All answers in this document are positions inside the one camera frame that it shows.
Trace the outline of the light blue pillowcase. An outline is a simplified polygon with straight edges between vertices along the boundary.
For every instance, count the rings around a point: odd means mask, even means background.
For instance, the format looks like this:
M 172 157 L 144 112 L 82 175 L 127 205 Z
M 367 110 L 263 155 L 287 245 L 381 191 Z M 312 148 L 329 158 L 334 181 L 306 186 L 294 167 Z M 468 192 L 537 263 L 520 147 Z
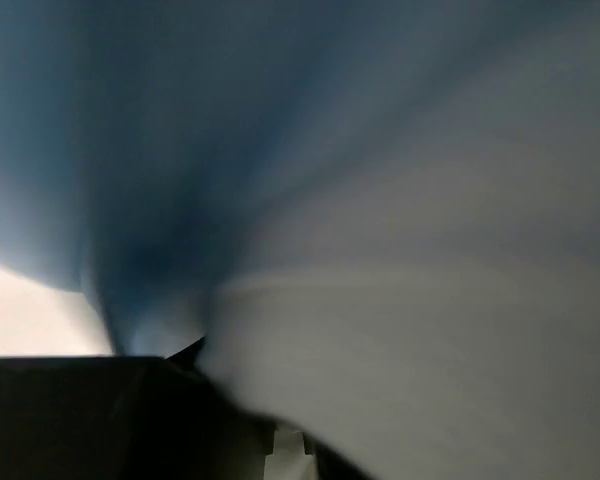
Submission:
M 411 257 L 600 262 L 600 1 L 0 1 L 0 263 L 179 286 Z

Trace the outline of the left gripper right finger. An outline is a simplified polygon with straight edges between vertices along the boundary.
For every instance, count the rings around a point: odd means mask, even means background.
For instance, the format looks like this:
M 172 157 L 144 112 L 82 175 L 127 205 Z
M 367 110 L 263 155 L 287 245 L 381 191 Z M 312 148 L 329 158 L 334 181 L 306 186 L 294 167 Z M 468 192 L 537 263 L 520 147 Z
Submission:
M 200 351 L 205 345 L 205 338 L 181 349 L 168 357 L 170 361 L 186 371 L 193 371 L 194 364 Z M 323 480 L 368 480 L 369 476 L 359 468 L 349 463 L 342 456 L 329 449 L 326 445 L 317 442 L 314 438 L 302 432 L 304 453 L 315 461 L 318 479 Z

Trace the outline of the white pillow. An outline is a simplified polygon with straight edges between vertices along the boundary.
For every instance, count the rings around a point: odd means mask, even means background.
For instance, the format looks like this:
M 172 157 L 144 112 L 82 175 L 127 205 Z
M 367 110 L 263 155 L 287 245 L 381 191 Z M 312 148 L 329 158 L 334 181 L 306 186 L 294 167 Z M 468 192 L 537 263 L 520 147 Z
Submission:
M 536 52 L 270 220 L 202 365 L 379 479 L 600 479 L 600 49 Z

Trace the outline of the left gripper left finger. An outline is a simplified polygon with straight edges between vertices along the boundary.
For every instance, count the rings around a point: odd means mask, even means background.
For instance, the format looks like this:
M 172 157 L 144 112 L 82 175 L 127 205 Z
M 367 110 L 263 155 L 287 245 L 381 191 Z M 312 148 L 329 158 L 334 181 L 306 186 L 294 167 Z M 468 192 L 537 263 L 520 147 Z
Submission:
M 260 479 L 273 430 L 156 357 L 0 358 L 0 480 Z

